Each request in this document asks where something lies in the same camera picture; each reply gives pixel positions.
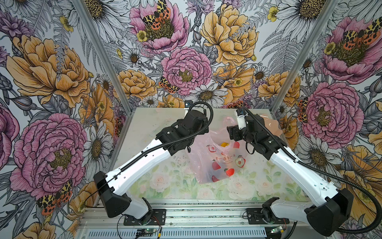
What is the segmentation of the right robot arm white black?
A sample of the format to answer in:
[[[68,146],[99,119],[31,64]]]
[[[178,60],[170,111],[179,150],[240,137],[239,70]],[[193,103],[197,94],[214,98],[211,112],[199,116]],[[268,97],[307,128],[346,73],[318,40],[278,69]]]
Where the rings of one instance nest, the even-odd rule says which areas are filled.
[[[247,108],[237,109],[235,115],[237,125],[227,127],[230,139],[253,146],[254,152],[279,167],[310,199],[309,203],[303,203],[273,197],[262,205],[263,221],[270,224],[285,218],[302,222],[322,236],[335,238],[350,217],[353,204],[350,192],[338,189],[333,182],[322,178],[322,173],[303,166],[287,144],[266,128],[259,115]]]

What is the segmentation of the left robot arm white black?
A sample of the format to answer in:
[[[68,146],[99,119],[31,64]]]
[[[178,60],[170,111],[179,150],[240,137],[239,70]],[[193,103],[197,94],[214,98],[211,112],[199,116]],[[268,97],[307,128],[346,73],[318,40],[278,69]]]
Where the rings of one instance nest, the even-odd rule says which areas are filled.
[[[94,176],[97,193],[110,218],[131,216],[146,224],[153,216],[147,199],[128,194],[129,188],[146,172],[178,151],[191,149],[196,136],[208,133],[213,120],[213,108],[206,102],[193,103],[185,117],[163,128],[137,155],[122,166]]]

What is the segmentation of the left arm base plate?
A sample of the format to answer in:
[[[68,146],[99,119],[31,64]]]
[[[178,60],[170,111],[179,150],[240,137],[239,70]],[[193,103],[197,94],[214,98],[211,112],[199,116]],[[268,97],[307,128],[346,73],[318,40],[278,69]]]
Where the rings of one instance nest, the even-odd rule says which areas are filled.
[[[132,216],[124,218],[124,226],[164,226],[166,222],[166,209],[152,209],[141,219]]]

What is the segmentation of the pink plastic bag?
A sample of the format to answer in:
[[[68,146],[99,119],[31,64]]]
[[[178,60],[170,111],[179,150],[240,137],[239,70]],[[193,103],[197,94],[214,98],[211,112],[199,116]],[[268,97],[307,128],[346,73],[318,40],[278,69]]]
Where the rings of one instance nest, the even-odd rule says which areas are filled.
[[[234,125],[236,122],[233,118],[225,117],[219,130],[210,130],[195,138],[187,157],[199,184],[215,183],[229,178],[247,164],[245,142],[234,141],[229,137],[227,127]],[[221,147],[223,142],[229,145]]]

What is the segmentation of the pink faceted plastic bowl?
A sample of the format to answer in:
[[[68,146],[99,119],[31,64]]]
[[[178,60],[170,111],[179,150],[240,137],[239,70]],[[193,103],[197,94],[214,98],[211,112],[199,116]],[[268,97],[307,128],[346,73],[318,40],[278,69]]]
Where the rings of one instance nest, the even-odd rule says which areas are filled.
[[[281,136],[283,131],[280,129],[279,122],[269,116],[261,115],[264,120],[265,127],[275,136]]]

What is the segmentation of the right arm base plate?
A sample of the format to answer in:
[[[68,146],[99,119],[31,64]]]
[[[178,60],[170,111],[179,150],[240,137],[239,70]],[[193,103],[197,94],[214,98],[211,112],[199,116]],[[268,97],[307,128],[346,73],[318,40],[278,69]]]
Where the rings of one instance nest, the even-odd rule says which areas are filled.
[[[289,219],[277,218],[265,208],[247,208],[242,218],[246,219],[250,225],[288,225],[290,223]]]

